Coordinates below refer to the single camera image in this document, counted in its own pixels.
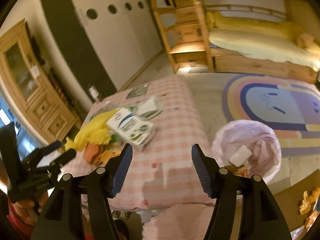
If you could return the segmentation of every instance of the white plastic bag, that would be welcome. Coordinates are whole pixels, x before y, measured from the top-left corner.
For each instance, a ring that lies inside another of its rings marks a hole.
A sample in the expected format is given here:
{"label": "white plastic bag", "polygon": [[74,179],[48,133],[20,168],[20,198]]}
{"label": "white plastic bag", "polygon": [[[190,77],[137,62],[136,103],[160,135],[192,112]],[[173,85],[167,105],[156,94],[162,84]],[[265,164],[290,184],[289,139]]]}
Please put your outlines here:
{"label": "white plastic bag", "polygon": [[249,120],[237,120],[222,127],[215,136],[211,152],[220,167],[231,165],[229,158],[241,147],[247,146],[253,153],[248,172],[262,176],[269,183],[281,166],[281,147],[275,132],[267,125]]}

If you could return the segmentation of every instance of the milk carton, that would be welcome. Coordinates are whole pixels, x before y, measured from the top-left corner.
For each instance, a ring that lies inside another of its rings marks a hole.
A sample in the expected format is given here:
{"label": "milk carton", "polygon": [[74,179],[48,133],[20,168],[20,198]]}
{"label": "milk carton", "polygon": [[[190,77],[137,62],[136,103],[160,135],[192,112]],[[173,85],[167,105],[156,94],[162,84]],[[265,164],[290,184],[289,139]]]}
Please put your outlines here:
{"label": "milk carton", "polygon": [[108,122],[108,127],[132,147],[143,151],[155,135],[155,125],[143,121],[126,108],[121,108]]}

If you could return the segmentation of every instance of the white box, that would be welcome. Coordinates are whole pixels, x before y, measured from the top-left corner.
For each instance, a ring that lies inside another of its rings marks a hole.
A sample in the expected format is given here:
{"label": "white box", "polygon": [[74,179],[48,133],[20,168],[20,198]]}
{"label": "white box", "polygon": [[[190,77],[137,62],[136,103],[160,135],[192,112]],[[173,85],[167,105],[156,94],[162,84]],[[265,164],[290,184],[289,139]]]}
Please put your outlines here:
{"label": "white box", "polygon": [[155,125],[121,108],[108,122],[108,127],[132,147],[143,151],[155,135]]}
{"label": "white box", "polygon": [[245,145],[242,145],[236,152],[233,154],[229,161],[234,166],[238,168],[244,164],[244,162],[252,156],[252,152]]}

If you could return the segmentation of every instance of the human hand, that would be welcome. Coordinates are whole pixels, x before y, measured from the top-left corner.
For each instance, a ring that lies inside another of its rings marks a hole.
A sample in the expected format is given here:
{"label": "human hand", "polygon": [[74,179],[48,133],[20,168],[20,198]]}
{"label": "human hand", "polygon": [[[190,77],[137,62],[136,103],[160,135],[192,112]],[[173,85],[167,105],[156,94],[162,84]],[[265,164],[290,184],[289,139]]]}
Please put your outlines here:
{"label": "human hand", "polygon": [[[38,208],[39,213],[42,211],[42,208],[44,207],[44,205],[46,204],[47,200],[48,200],[48,192],[44,192],[40,199],[39,199],[39,205],[40,207]],[[28,210],[27,209],[31,209],[33,208],[35,205],[35,203],[30,200],[30,199],[23,199],[20,200],[16,203],[13,204],[13,208],[16,212],[16,214],[19,216],[19,218],[25,222],[28,225],[35,225],[36,222],[33,220],[33,218],[29,215]]]}

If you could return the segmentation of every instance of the white bedsheet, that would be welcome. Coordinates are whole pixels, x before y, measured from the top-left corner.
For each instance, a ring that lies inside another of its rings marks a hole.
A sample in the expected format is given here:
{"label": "white bedsheet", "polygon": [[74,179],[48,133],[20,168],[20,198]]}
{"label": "white bedsheet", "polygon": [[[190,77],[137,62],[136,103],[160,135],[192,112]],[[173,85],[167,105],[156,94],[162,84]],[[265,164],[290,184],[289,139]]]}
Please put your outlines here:
{"label": "white bedsheet", "polygon": [[241,53],[243,56],[256,59],[270,59],[275,62],[292,62],[320,69],[320,60],[310,52],[299,48],[284,38],[260,33],[213,29],[209,41],[223,49]]}

